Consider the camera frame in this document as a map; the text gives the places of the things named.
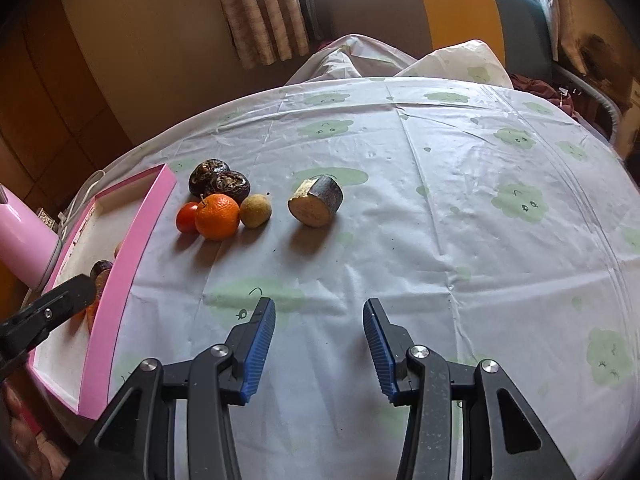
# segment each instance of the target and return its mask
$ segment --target small round fruit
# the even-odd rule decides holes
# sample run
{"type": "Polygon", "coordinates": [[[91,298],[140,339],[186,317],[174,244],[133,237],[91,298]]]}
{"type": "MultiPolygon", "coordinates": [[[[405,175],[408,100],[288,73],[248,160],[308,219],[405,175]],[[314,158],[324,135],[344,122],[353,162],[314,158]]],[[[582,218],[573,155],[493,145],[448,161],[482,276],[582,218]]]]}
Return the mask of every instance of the small round fruit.
{"type": "Polygon", "coordinates": [[[238,230],[240,207],[227,195],[205,197],[196,211],[196,229],[207,240],[221,242],[238,230]]]}
{"type": "Polygon", "coordinates": [[[210,158],[196,166],[189,177],[189,192],[198,198],[211,194],[210,184],[215,177],[223,171],[228,171],[229,166],[222,160],[210,158]]]}
{"type": "Polygon", "coordinates": [[[181,233],[197,233],[196,229],[196,211],[198,209],[197,202],[187,202],[180,208],[175,216],[175,226],[181,233]]]}
{"type": "Polygon", "coordinates": [[[122,248],[122,244],[124,243],[124,240],[121,241],[119,244],[116,245],[116,250],[113,251],[113,257],[117,258],[118,254],[120,254],[120,250],[122,248]]]}
{"type": "Polygon", "coordinates": [[[213,181],[213,192],[230,196],[240,205],[251,193],[251,184],[242,173],[223,171],[213,181]]]}
{"type": "Polygon", "coordinates": [[[240,219],[251,229],[264,224],[270,216],[271,204],[266,195],[249,195],[240,205],[240,219]]]}

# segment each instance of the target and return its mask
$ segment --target blue gripper pad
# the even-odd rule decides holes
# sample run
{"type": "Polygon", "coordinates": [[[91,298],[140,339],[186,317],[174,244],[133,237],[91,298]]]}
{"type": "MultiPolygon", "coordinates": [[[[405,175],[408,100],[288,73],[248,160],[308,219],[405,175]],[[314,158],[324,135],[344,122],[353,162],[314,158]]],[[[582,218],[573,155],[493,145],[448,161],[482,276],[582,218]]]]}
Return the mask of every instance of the blue gripper pad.
{"type": "Polygon", "coordinates": [[[380,322],[368,301],[362,310],[362,324],[382,393],[389,398],[390,402],[394,402],[398,395],[396,364],[380,328],[380,322]]]}
{"type": "MultiPolygon", "coordinates": [[[[258,308],[254,311],[251,321],[258,314],[258,308]]],[[[254,340],[251,343],[249,351],[244,358],[243,384],[240,388],[240,396],[244,402],[249,402],[251,396],[258,390],[260,377],[264,362],[267,359],[267,352],[271,344],[271,337],[276,328],[276,307],[273,301],[268,300],[261,319],[257,322],[255,328],[254,340]]]]}

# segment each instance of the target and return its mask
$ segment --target person's hand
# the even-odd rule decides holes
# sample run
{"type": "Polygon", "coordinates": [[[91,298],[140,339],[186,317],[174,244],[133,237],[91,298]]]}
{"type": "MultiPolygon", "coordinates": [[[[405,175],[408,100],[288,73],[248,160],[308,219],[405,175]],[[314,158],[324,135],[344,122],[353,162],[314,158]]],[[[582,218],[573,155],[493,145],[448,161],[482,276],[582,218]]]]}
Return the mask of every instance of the person's hand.
{"type": "Polygon", "coordinates": [[[38,480],[52,480],[49,460],[38,448],[36,437],[22,416],[20,399],[6,383],[2,386],[2,394],[11,416],[10,436],[16,453],[38,480]]]}

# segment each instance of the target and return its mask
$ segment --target pink box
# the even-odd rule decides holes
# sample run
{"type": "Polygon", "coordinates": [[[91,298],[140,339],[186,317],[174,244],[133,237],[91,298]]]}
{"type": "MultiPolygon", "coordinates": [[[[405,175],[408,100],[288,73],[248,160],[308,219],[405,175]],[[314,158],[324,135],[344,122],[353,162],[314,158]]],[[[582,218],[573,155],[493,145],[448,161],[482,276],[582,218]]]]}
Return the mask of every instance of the pink box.
{"type": "Polygon", "coordinates": [[[98,193],[70,232],[44,292],[113,262],[91,336],[86,319],[69,319],[33,350],[32,376],[71,412],[97,419],[106,408],[113,351],[133,277],[146,243],[175,185],[167,165],[156,166],[98,193]],[[118,257],[113,251],[122,241],[118,257]]]}

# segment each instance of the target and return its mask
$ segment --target wall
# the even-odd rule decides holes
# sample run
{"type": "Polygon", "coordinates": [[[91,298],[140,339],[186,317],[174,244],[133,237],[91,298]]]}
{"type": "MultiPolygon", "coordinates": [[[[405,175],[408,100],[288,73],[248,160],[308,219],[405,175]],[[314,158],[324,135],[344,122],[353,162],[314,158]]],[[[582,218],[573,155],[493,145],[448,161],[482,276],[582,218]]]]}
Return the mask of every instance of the wall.
{"type": "Polygon", "coordinates": [[[281,86],[305,60],[242,69],[220,0],[62,1],[87,65],[134,144],[281,86]]]}
{"type": "Polygon", "coordinates": [[[0,182],[55,216],[132,148],[89,71],[60,0],[34,0],[0,44],[0,182]]]}
{"type": "MultiPolygon", "coordinates": [[[[589,83],[626,112],[632,105],[632,86],[640,80],[640,50],[605,0],[558,0],[558,4],[562,51],[589,83]]],[[[632,111],[618,129],[615,149],[623,158],[633,150],[639,117],[632,111]]]]}

